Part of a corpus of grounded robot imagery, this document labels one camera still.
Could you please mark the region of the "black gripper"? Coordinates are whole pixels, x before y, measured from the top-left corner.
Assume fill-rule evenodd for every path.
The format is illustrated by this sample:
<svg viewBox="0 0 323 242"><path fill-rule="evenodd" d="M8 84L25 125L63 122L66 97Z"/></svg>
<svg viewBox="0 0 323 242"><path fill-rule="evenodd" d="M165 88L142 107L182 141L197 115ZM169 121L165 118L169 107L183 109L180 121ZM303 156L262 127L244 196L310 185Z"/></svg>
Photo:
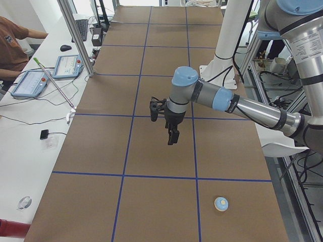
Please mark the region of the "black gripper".
<svg viewBox="0 0 323 242"><path fill-rule="evenodd" d="M171 110L165 110L165 128L168 129L168 145L177 144L180 132L177 130L178 125L183 121L186 112L175 113Z"/></svg>

